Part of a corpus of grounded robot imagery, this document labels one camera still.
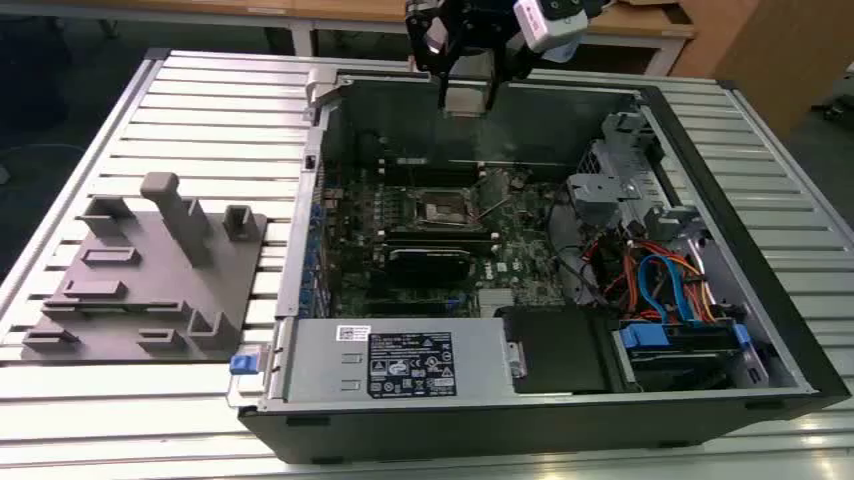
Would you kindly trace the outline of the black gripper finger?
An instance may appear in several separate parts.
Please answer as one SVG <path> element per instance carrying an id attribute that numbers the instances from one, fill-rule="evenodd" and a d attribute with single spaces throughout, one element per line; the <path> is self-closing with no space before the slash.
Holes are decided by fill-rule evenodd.
<path id="1" fill-rule="evenodd" d="M 449 72 L 461 52 L 461 34 L 457 27 L 446 27 L 438 16 L 405 16 L 406 35 L 414 67 L 426 72 L 437 84 L 437 108 L 445 108 Z"/>
<path id="2" fill-rule="evenodd" d="M 509 40 L 491 49 L 491 70 L 484 109 L 489 111 L 497 99 L 503 83 L 524 80 L 533 68 L 535 52 L 529 49 L 524 37 L 517 33 Z"/>

